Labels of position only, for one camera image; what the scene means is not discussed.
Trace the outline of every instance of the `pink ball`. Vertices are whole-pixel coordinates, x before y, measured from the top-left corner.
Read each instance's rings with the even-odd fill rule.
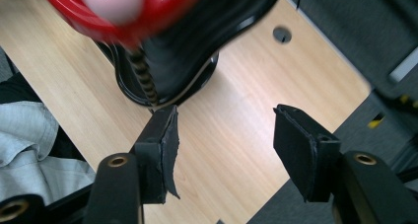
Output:
[[[114,25],[133,22],[140,15],[144,0],[82,0],[96,15]]]

